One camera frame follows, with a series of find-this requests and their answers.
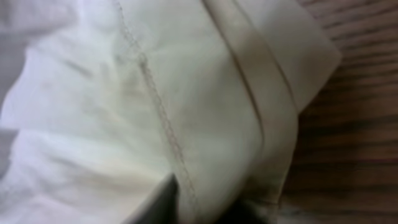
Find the wood grain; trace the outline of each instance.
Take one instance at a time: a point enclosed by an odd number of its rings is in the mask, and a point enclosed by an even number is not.
[[[299,2],[343,61],[300,117],[280,223],[398,223],[398,0]]]

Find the folded fabric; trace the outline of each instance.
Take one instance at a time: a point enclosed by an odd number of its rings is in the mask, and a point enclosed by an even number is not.
[[[296,2],[1,2],[0,41],[27,47],[0,223],[122,223],[172,175],[180,223],[238,197],[275,221],[297,116],[340,61]]]

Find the stitching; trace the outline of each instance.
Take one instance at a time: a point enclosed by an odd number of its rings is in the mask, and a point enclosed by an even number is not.
[[[186,168],[185,161],[183,159],[183,154],[182,154],[182,148],[180,144],[177,141],[177,138],[175,136],[175,133],[172,128],[172,124],[167,116],[167,112],[165,110],[165,107],[163,105],[162,99],[159,95],[159,92],[157,90],[154,77],[152,75],[152,71],[148,66],[148,58],[145,55],[144,51],[141,49],[141,46],[139,45],[138,41],[133,37],[131,34],[130,30],[127,28],[124,14],[123,14],[123,7],[120,4],[118,0],[112,0],[113,4],[116,6],[118,10],[118,14],[120,17],[121,25],[123,27],[123,35],[124,38],[130,43],[129,47],[134,47],[138,51],[138,63],[139,67],[143,73],[144,80],[146,81],[147,86],[149,87],[150,94],[152,95],[152,99],[154,100],[154,103],[156,105],[157,112],[160,116],[160,121],[162,123],[162,127],[166,133],[167,140],[172,147],[172,153],[174,155],[174,158],[178,162],[178,165],[180,166],[180,170],[182,171],[182,177],[184,180],[184,185],[188,187],[188,199],[190,201],[191,207],[194,211],[194,214],[196,216],[196,221],[198,223],[201,223],[202,218],[201,218],[201,212],[200,212],[200,207],[198,203],[198,199],[195,193],[195,188],[193,186],[192,179],[190,178],[189,172]]]

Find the wooden table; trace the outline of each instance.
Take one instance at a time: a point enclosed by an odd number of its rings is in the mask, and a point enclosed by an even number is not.
[[[301,0],[343,62],[300,118],[280,224],[398,223],[398,0]]]

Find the white fabric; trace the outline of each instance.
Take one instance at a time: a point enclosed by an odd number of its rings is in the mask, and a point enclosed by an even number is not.
[[[0,223],[121,223],[170,174],[181,223],[242,189],[276,204],[298,111],[340,59],[290,0],[0,2],[0,42],[28,45]]]

